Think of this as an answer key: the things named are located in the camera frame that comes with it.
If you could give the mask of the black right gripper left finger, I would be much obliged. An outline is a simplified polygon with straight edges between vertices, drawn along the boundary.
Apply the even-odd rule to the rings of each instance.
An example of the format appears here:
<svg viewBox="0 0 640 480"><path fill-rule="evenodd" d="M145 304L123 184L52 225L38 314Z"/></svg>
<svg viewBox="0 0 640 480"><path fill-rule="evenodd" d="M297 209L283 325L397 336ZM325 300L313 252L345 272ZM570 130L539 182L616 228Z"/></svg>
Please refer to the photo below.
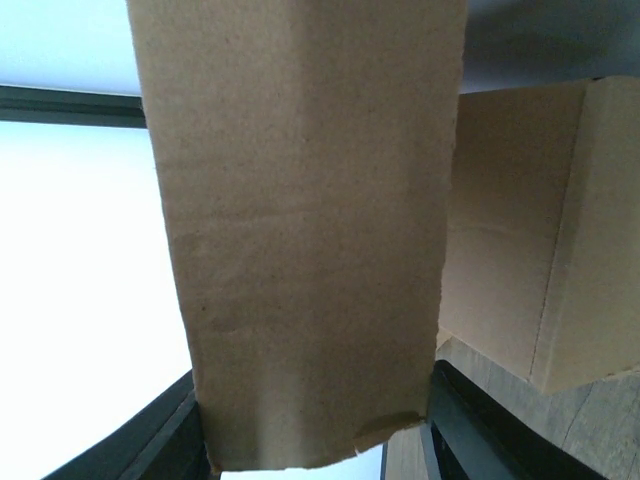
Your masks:
<svg viewBox="0 0 640 480"><path fill-rule="evenodd" d="M193 376L184 374L49 479L219 479L209 463Z"/></svg>

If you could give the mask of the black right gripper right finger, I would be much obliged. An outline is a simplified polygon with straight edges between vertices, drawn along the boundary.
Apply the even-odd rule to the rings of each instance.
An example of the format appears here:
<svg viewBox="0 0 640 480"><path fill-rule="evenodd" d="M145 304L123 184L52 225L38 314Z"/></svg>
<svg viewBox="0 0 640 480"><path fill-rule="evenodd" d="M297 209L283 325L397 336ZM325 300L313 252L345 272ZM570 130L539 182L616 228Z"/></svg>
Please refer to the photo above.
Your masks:
<svg viewBox="0 0 640 480"><path fill-rule="evenodd" d="M600 479L531 430L453 365L438 360L420 429L430 479Z"/></svg>

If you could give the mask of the brown cardboard box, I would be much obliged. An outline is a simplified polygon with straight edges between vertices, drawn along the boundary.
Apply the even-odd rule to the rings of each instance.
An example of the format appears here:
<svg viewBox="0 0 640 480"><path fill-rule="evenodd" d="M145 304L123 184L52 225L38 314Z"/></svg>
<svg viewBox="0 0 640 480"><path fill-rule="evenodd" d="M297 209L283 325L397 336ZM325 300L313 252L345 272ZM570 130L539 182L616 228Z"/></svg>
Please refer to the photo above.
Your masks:
<svg viewBox="0 0 640 480"><path fill-rule="evenodd" d="M215 472L427 415L463 1L127 5Z"/></svg>

